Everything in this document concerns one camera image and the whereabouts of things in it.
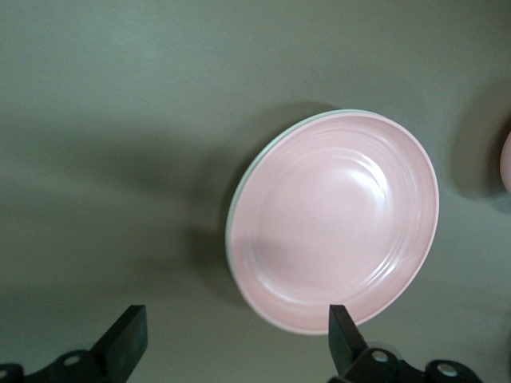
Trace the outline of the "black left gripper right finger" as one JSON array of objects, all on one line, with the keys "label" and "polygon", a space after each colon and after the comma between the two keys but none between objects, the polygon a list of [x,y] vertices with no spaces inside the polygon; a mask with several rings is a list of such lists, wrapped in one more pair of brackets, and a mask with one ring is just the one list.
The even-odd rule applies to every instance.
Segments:
[{"label": "black left gripper right finger", "polygon": [[479,376],[462,363],[432,360],[415,369],[388,349],[370,347],[358,331],[347,308],[329,309],[328,345],[337,376],[332,382],[478,382]]}]

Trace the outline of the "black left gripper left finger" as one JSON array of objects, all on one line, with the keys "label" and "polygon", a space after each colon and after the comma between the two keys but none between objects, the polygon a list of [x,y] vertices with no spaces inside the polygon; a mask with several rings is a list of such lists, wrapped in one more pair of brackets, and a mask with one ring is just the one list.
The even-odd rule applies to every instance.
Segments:
[{"label": "black left gripper left finger", "polygon": [[26,375],[19,364],[1,365],[2,382],[126,382],[148,346],[144,305],[131,305],[91,349],[62,354],[45,368]]}]

